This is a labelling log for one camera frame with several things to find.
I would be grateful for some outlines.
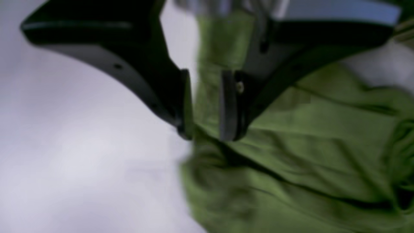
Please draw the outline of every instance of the green cloth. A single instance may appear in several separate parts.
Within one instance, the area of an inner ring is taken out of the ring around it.
[[[181,178],[211,233],[414,233],[414,101],[339,63],[290,87],[245,138],[218,138],[218,81],[240,69],[253,18],[199,18],[192,155]]]

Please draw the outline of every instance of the white background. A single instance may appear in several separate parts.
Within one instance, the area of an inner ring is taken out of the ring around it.
[[[108,75],[30,46],[43,0],[0,0],[0,233],[198,233],[177,176],[188,144]],[[168,1],[170,55],[195,83],[194,18]]]

